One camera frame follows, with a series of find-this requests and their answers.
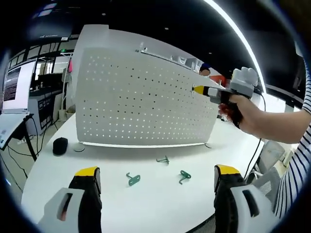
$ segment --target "monitor screen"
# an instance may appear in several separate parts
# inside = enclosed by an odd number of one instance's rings
[[[3,112],[22,113],[28,109],[29,88],[35,60],[7,72],[4,81]]]

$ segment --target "white pegboard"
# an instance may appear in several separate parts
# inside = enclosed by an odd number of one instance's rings
[[[193,84],[218,86],[146,54],[85,49],[76,93],[78,139],[138,146],[207,142],[218,107],[193,95]]]

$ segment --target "striped sleeve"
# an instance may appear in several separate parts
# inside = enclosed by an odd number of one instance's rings
[[[305,100],[302,105],[302,109],[306,110],[309,114],[311,114],[311,77],[306,61],[305,67],[306,67],[306,94]]]

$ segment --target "human arm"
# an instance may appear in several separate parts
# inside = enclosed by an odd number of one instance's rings
[[[240,129],[257,137],[288,144],[298,143],[311,122],[311,115],[305,110],[294,113],[267,113],[243,96],[232,95],[230,101],[237,104],[243,115]],[[230,119],[232,111],[224,104],[219,108],[220,113]]]

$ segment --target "black mouse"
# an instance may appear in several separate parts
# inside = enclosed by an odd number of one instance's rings
[[[53,154],[56,156],[66,153],[68,146],[68,139],[60,137],[53,142]]]

